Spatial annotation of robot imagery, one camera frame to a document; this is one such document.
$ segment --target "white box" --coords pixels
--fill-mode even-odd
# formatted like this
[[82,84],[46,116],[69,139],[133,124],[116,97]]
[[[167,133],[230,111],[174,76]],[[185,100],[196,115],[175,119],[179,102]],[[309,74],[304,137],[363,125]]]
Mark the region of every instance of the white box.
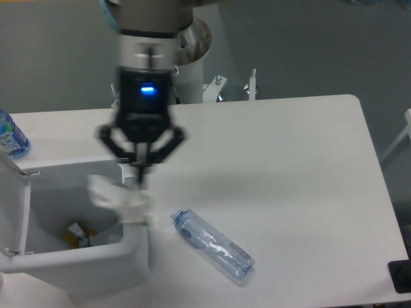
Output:
[[20,170],[0,153],[0,271],[27,273],[70,293],[119,289],[148,279],[147,226],[124,224],[116,244],[72,249],[64,241],[76,221],[98,232],[118,221],[114,212],[92,205],[86,186],[90,174],[124,181],[122,169],[110,160]]

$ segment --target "trash in bin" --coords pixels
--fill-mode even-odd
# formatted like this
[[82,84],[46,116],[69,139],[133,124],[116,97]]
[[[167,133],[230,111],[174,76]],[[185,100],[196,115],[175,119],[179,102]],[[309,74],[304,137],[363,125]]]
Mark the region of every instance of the trash in bin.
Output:
[[64,239],[74,249],[90,247],[90,237],[97,235],[97,232],[77,221],[67,228]]

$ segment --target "white table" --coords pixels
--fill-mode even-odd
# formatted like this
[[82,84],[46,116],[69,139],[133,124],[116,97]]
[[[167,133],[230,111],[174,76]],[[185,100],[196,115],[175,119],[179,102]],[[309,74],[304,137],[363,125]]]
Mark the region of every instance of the white table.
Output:
[[[190,138],[148,177],[155,197],[149,283],[68,296],[4,276],[0,307],[332,307],[409,300],[387,263],[406,259],[378,160],[354,96],[172,108]],[[93,139],[110,110],[13,115],[33,143],[19,161],[103,160]],[[191,208],[249,252],[237,286],[175,231]]]

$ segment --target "bottle label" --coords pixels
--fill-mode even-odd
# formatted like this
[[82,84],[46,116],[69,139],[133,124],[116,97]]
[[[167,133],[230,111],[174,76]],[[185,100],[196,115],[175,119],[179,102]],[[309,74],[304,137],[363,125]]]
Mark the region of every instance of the bottle label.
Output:
[[251,259],[251,256],[247,252],[242,250],[239,246],[237,246],[234,242],[231,242],[230,247],[238,252],[245,260]]
[[7,154],[14,156],[26,150],[28,140],[20,129],[13,123],[3,126],[0,132],[0,148]]

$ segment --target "blue water bottle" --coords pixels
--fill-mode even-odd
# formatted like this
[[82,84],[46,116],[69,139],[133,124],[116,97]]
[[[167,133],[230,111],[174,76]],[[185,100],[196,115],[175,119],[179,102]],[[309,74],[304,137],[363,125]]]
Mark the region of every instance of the blue water bottle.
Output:
[[241,281],[254,265],[255,260],[247,252],[192,210],[178,210],[171,213],[170,217],[175,221],[177,231],[187,241],[203,250],[235,279]]
[[30,142],[12,117],[0,109],[0,149],[12,158],[21,158],[30,150]]

